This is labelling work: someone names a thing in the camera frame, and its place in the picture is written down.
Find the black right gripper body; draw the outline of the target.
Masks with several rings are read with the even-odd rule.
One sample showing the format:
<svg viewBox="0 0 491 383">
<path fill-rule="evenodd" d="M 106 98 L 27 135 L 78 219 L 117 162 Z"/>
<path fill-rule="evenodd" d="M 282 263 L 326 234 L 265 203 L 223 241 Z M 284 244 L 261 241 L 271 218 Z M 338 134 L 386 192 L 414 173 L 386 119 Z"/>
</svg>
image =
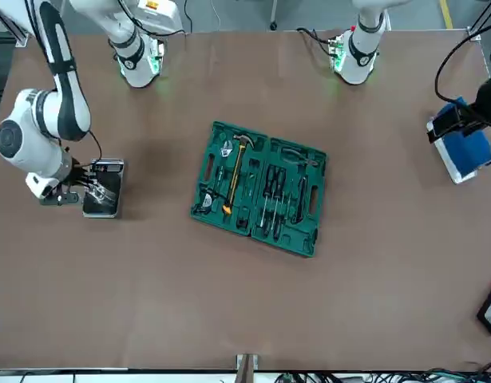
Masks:
<svg viewBox="0 0 491 383">
<path fill-rule="evenodd" d="M 89 173 L 85 170 L 85 165 L 82 165 L 78 160 L 73 159 L 72 168 L 69 173 L 69 188 L 76 186 L 90 190 L 93 187 L 93 182 L 89 177 Z"/>
</svg>

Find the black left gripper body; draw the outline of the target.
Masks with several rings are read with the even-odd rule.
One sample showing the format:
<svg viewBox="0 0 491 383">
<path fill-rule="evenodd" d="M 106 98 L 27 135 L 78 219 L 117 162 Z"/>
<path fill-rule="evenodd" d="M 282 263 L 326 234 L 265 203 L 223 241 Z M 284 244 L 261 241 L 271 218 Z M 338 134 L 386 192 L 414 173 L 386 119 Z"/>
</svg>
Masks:
<svg viewBox="0 0 491 383">
<path fill-rule="evenodd" d="M 463 102 L 449 103 L 431 121 L 432 128 L 427 132 L 431 144 L 453 132 L 469 136 L 488 125 L 487 120 Z"/>
</svg>

